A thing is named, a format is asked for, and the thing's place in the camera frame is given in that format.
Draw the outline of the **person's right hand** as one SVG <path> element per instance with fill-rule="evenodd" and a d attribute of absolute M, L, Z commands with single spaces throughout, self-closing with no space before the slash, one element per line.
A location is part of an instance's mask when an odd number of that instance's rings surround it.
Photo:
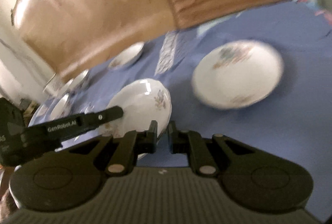
<path fill-rule="evenodd" d="M 14 167 L 1 166 L 1 223 L 17 211 L 17 205 L 10 193 L 9 183 Z"/>

